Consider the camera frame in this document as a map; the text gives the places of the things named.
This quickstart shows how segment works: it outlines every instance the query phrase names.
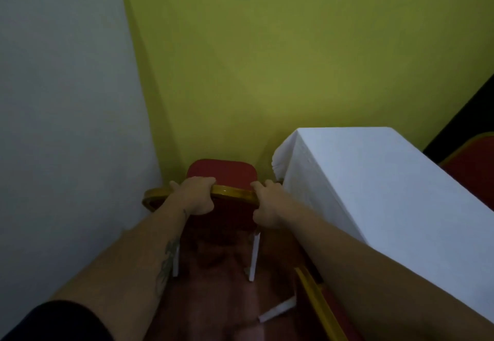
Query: sleeve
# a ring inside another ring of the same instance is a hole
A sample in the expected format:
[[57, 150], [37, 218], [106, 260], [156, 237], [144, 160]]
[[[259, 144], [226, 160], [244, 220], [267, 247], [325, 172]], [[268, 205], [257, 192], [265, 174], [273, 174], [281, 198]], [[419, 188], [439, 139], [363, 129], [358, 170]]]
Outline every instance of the sleeve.
[[32, 310], [2, 341], [114, 341], [98, 317], [70, 301], [50, 301]]

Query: person's right arm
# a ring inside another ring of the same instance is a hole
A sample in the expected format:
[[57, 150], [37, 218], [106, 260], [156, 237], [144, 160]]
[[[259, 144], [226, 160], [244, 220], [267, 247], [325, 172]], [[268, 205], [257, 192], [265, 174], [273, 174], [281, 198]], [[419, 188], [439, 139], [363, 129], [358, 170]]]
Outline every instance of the person's right arm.
[[434, 284], [324, 221], [281, 184], [253, 182], [254, 221], [287, 227], [367, 340], [487, 340], [494, 325]]

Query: white chair leg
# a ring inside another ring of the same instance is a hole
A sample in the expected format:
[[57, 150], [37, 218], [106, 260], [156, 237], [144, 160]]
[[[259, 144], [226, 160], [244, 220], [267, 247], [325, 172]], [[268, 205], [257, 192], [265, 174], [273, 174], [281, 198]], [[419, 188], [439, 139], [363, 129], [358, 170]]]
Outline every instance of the white chair leg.
[[273, 319], [274, 317], [281, 315], [284, 312], [287, 312], [296, 305], [297, 305], [297, 297], [293, 296], [289, 300], [286, 300], [285, 302], [281, 302], [278, 306], [273, 307], [271, 310], [265, 312], [264, 314], [259, 315], [258, 316], [259, 323], [264, 323], [269, 319]]
[[254, 243], [252, 244], [252, 257], [250, 258], [249, 281], [254, 281], [255, 266], [257, 264], [257, 254], [259, 253], [259, 240], [261, 233], [254, 233]]
[[173, 277], [178, 276], [178, 256], [180, 254], [180, 245], [177, 246], [177, 250], [175, 252], [175, 256], [173, 257]]

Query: white tablecloth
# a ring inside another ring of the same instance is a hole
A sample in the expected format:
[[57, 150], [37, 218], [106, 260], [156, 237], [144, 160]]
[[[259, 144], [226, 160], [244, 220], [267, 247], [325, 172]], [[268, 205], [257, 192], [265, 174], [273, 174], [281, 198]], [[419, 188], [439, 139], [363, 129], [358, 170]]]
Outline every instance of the white tablecloth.
[[325, 220], [494, 321], [494, 213], [396, 131], [301, 128], [273, 169]]

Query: green wall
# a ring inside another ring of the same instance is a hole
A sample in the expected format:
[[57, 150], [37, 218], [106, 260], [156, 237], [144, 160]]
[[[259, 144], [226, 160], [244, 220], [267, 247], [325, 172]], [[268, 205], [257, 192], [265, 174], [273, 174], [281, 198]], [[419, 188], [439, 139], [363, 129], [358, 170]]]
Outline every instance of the green wall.
[[252, 163], [297, 127], [418, 148], [494, 72], [494, 0], [126, 0], [163, 177]]

